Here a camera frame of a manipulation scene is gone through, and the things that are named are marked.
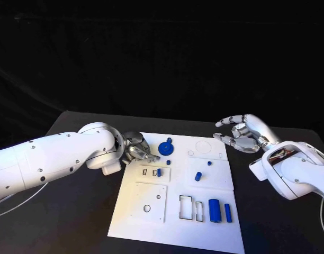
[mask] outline rectangular hole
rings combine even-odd
[[[192,220],[192,198],[189,196],[179,196],[179,218]]]
[[[196,206],[196,221],[202,222],[202,202],[195,202]]]

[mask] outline small blue piece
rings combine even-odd
[[[201,172],[196,173],[196,176],[195,176],[195,181],[198,182],[199,181],[199,178],[201,178]]]
[[[209,221],[214,223],[221,222],[221,207],[216,199],[209,199]]]
[[[157,146],[157,151],[162,155],[167,156],[173,153],[172,139],[167,138],[166,142],[162,142]]]
[[[231,209],[228,208],[228,204],[224,204],[224,209],[225,209],[225,217],[227,217],[227,222],[232,222],[232,217],[231,217]]]

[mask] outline table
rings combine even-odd
[[[212,123],[65,111],[47,135],[76,132],[91,122],[105,122],[120,132],[140,131],[211,137]],[[310,130],[273,128],[283,140],[305,141],[324,152],[324,143]],[[231,134],[231,126],[219,128]],[[261,155],[227,148],[234,195],[245,253],[324,253],[316,194],[286,200],[267,181],[260,182],[248,163]],[[36,197],[0,217],[0,253],[215,253],[212,251],[107,237],[123,170],[102,176],[82,168],[50,182]],[[0,205],[6,210],[27,198],[37,187],[16,194]]]

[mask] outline black backdrop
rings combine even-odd
[[[251,113],[324,140],[324,1],[0,1],[0,147],[63,110]]]

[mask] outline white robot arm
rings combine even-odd
[[[101,168],[104,175],[120,171],[124,152],[127,163],[159,160],[143,135],[127,135],[104,123],[91,123],[76,133],[63,132],[0,150],[0,198],[72,174],[84,163],[89,169]]]
[[[224,118],[215,126],[235,123],[234,138],[212,136],[238,151],[253,153],[263,148],[263,157],[248,168],[260,181],[269,180],[274,190],[289,200],[309,192],[324,197],[324,154],[303,142],[282,142],[264,122],[254,115]]]

